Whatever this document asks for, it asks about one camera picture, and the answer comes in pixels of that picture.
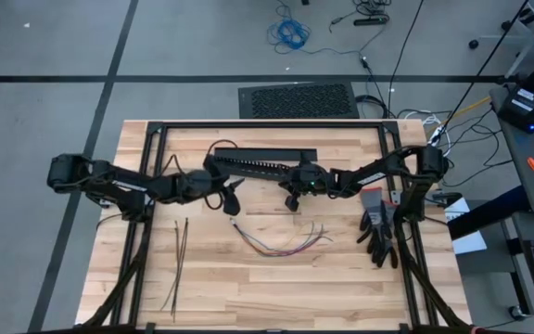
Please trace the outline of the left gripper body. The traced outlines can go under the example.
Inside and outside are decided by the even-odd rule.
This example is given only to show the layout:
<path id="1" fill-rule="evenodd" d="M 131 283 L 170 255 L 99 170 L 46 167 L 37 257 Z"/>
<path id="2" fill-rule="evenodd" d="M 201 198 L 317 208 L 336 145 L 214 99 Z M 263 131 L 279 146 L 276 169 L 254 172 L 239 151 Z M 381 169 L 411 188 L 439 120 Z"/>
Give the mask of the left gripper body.
<path id="1" fill-rule="evenodd" d="M 210 190 L 208 195 L 222 191 L 225 188 L 225 182 L 229 179 L 230 174 L 218 166 L 214 156 L 211 154 L 205 157 L 203 167 L 210 174 Z"/>

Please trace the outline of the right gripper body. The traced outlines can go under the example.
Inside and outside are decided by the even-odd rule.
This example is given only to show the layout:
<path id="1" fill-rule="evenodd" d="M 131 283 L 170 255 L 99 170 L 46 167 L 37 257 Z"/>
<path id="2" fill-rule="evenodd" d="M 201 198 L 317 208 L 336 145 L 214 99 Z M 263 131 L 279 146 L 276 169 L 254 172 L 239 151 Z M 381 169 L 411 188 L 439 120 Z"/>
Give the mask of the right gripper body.
<path id="1" fill-rule="evenodd" d="M 328 195 L 332 175 L 301 153 L 299 164 L 289 171 L 289 181 L 293 189 L 302 195 Z"/>

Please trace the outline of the black slotted cable duct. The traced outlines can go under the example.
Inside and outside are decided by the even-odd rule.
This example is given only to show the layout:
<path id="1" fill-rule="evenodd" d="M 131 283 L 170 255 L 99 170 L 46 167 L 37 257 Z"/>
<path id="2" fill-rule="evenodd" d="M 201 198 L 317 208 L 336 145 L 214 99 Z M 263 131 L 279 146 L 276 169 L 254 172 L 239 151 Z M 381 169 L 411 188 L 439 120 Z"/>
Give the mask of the black slotted cable duct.
<path id="1" fill-rule="evenodd" d="M 221 170 L 237 176 L 268 181 L 284 182 L 292 167 L 266 161 L 244 161 L 209 155 L 210 160 Z"/>

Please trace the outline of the grey black work glove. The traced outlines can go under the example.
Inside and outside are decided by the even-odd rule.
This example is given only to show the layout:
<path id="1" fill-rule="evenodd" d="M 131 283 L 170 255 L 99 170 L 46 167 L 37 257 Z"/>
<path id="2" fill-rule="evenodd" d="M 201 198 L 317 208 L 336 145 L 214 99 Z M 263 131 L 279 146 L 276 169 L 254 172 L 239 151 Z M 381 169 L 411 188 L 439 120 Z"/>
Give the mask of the grey black work glove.
<path id="1" fill-rule="evenodd" d="M 373 246 L 372 262 L 375 263 L 378 268 L 383 266 L 387 258 L 390 259 L 392 268 L 398 267 L 399 260 L 392 242 L 394 213 L 395 207 L 391 203 L 382 200 L 380 204 L 380 219 L 379 222 L 374 225 L 371 239 Z"/>
<path id="2" fill-rule="evenodd" d="M 382 200 L 382 189 L 377 187 L 363 190 L 361 201 L 365 212 L 359 226 L 362 235 L 357 239 L 357 243 L 369 238 L 366 251 L 372 256 L 372 262 L 381 267 L 392 248 L 392 234 L 388 225 L 386 204 Z"/>

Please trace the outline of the black perforated floor grille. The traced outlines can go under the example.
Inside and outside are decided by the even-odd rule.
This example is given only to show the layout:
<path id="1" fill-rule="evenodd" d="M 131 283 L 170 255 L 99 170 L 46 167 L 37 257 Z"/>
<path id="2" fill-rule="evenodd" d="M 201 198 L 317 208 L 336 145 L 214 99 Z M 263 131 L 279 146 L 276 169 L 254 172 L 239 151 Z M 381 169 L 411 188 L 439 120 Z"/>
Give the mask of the black perforated floor grille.
<path id="1" fill-rule="evenodd" d="M 359 119 L 349 83 L 292 83 L 238 89 L 241 119 Z"/>

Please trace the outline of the white power strip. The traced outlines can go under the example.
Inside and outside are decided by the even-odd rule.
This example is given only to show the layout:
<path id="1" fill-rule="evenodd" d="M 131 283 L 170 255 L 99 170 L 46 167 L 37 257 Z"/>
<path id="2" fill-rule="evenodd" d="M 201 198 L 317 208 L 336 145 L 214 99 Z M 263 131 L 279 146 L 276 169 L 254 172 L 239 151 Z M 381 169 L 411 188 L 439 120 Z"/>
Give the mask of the white power strip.
<path id="1" fill-rule="evenodd" d="M 431 147 L 438 148 L 441 138 L 445 133 L 445 129 L 446 127 L 444 125 L 439 125 L 429 137 L 427 144 Z"/>

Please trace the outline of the black power strip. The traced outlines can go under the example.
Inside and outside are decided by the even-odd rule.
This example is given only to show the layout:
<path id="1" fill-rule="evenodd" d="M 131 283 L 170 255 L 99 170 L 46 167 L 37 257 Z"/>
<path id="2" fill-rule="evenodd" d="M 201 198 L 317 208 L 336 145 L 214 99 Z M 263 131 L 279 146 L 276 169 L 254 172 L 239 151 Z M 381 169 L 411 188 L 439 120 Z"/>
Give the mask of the black power strip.
<path id="1" fill-rule="evenodd" d="M 375 25 L 385 25 L 389 21 L 389 17 L 386 16 L 376 16 L 368 17 L 365 19 L 355 19 L 353 21 L 354 26 L 375 26 Z"/>

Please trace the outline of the white paper sheet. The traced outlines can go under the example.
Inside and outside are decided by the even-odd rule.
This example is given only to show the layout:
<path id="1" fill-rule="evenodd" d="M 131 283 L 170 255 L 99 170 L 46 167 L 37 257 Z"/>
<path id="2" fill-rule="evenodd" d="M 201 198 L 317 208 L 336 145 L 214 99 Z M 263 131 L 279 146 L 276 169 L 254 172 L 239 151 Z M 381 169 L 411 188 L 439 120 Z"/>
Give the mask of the white paper sheet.
<path id="1" fill-rule="evenodd" d="M 470 209 L 464 198 L 456 200 L 444 210 L 448 223 L 468 212 L 470 212 Z M 456 255 L 476 251 L 485 251 L 487 249 L 487 244 L 479 231 L 476 231 L 475 233 L 465 237 L 455 239 L 452 242 L 452 246 Z"/>

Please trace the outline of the black box with blue light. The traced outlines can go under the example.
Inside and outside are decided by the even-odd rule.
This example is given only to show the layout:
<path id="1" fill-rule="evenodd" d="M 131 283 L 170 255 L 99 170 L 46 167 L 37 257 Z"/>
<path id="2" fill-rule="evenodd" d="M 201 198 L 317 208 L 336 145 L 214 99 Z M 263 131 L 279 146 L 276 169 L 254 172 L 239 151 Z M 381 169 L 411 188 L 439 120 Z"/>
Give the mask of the black box with blue light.
<path id="1" fill-rule="evenodd" d="M 514 88 L 499 107 L 497 115 L 513 127 L 534 134 L 534 93 L 521 87 Z"/>

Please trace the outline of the white office chair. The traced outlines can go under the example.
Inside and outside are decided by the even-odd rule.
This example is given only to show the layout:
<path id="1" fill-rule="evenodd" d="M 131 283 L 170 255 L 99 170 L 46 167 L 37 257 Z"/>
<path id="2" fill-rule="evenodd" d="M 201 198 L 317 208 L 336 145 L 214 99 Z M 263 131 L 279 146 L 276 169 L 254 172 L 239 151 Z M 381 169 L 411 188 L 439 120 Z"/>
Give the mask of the white office chair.
<path id="1" fill-rule="evenodd" d="M 530 63 L 534 63 L 534 0 L 527 0 L 517 14 L 515 21 L 506 20 L 500 25 L 500 34 L 479 35 L 467 43 L 470 50 L 482 45 L 511 47 L 515 54 L 508 66 L 504 79 L 530 74 Z"/>

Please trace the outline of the black flat duct cover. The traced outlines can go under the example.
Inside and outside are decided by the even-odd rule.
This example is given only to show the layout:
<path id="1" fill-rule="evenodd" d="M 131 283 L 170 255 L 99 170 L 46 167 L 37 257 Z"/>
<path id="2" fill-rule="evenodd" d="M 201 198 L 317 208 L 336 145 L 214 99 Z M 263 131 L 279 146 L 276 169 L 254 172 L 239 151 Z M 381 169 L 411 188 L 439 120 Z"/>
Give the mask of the black flat duct cover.
<path id="1" fill-rule="evenodd" d="M 216 157 L 244 161 L 318 161 L 315 148 L 215 148 Z"/>

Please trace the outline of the black aluminium table frame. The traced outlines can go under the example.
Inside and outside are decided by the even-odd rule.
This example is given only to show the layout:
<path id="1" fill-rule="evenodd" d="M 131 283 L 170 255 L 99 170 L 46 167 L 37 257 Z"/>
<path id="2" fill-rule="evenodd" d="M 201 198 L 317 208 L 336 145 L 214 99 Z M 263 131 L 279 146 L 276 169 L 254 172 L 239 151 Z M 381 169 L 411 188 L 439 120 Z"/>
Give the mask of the black aluminium table frame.
<path id="1" fill-rule="evenodd" d="M 149 122 L 127 121 L 113 163 L 135 171 L 197 169 L 210 146 L 315 148 L 325 168 L 354 170 L 397 146 L 425 142 L 417 121 Z M 275 182 L 246 180 L 241 211 L 224 214 L 218 199 L 161 205 L 150 227 L 102 213 L 76 320 L 91 318 L 115 286 L 123 260 L 149 236 L 142 287 L 129 285 L 112 320 L 157 329 L 396 330 L 429 320 L 424 294 L 400 269 L 375 266 L 360 237 L 359 198 L 307 196 L 286 208 Z M 176 320 L 161 309 L 176 273 L 175 223 L 189 220 Z M 414 298 L 408 298 L 408 292 Z"/>

